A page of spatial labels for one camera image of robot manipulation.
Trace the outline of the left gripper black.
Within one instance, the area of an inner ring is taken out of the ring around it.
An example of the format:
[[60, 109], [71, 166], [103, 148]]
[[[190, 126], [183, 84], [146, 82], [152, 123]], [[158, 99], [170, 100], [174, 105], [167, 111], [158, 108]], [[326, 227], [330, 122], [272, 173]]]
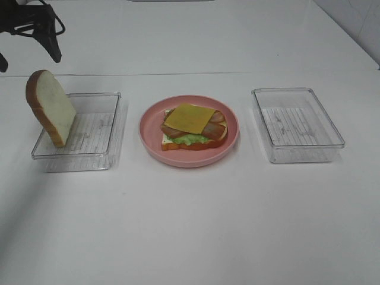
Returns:
[[[59, 63], [62, 53], [55, 31], [55, 12], [51, 5], [21, 5], [17, 1], [1, 1], [1, 33], [33, 37]], [[6, 72], [8, 61], [0, 53], [0, 72]]]

